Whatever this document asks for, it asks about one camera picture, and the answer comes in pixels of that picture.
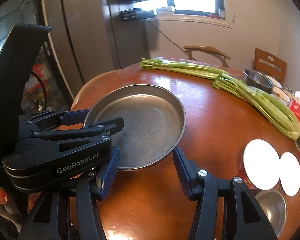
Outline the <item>white ceramic food bowl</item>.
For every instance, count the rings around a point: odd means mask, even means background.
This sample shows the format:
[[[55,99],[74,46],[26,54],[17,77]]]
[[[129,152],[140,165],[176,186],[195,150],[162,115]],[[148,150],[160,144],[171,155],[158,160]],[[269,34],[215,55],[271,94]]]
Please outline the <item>white ceramic food bowl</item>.
[[[273,77],[266,75],[266,77],[273,83],[273,94],[287,106],[290,104],[289,96],[283,91],[282,85]]]

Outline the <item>window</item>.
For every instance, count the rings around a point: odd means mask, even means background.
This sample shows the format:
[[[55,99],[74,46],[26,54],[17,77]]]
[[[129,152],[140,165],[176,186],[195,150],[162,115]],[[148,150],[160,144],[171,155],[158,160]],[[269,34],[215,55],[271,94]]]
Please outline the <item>window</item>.
[[[148,0],[139,2],[145,11],[153,10],[158,21],[181,21],[230,28],[225,16],[225,0]]]

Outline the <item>long celery bunch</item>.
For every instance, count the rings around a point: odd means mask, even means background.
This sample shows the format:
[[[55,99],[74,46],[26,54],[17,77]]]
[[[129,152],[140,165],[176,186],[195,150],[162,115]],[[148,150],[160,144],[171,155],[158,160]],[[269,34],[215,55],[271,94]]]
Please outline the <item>long celery bunch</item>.
[[[221,74],[229,75],[225,70],[189,62],[170,61],[163,59],[142,58],[140,67],[144,69],[164,70],[214,80]]]

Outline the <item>grey refrigerator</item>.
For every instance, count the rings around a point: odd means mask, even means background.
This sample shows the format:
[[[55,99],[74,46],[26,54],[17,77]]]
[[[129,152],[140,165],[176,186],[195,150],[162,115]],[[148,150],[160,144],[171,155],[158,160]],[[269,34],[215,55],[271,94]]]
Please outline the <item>grey refrigerator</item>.
[[[149,57],[145,20],[122,22],[109,0],[42,0],[49,42],[71,97],[92,78]]]

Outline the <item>thick celery bunch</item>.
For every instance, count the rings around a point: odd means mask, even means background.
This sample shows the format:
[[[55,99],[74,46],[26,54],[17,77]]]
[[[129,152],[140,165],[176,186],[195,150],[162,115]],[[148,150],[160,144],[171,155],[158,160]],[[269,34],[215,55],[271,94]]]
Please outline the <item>thick celery bunch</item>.
[[[223,89],[255,107],[279,132],[293,141],[300,137],[300,122],[279,99],[227,74],[211,81],[212,87]]]

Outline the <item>small steel bowl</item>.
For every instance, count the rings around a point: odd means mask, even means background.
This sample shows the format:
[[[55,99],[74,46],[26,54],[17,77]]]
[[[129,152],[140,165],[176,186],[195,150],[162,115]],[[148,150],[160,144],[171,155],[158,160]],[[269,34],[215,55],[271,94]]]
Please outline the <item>small steel bowl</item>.
[[[243,81],[246,85],[271,93],[274,88],[272,81],[262,73],[254,69],[243,70]]]

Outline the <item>large red paper bowl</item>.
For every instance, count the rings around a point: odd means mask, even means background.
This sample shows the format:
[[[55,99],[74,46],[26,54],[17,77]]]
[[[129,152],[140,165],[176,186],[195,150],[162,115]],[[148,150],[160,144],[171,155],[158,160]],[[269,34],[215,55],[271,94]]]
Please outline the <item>large red paper bowl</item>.
[[[254,139],[244,148],[239,176],[250,189],[266,191],[277,185],[279,168],[280,158],[275,148],[262,139]]]

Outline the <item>large steel bowl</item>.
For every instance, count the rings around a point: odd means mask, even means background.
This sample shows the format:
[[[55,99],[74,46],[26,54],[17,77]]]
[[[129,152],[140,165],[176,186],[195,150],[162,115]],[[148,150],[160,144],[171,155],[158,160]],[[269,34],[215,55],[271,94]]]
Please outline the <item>large steel bowl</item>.
[[[279,189],[260,191],[256,199],[266,214],[276,236],[279,237],[287,220],[287,203],[284,194]]]

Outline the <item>steel pan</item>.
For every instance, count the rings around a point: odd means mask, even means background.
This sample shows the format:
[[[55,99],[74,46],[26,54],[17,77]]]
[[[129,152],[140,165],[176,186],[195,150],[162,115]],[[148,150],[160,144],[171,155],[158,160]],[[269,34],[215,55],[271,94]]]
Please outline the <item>steel pan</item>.
[[[148,84],[119,88],[99,100],[84,127],[122,117],[122,131],[112,135],[120,148],[119,169],[137,170],[164,159],[177,146],[186,128],[186,112],[169,90]]]

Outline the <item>wooden chair with slats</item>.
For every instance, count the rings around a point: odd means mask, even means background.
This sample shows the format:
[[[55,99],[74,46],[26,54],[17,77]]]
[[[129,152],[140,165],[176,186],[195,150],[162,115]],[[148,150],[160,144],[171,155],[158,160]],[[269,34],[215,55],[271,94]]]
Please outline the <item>wooden chair with slats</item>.
[[[256,48],[254,70],[283,83],[286,77],[287,63],[269,52]]]

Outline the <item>small red paper bowl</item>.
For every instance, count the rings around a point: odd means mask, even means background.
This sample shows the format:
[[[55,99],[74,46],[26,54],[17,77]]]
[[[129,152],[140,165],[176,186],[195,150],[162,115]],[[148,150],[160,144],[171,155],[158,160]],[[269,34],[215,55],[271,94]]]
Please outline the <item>small red paper bowl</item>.
[[[294,154],[285,152],[280,158],[280,181],[286,195],[293,197],[300,189],[300,164]]]

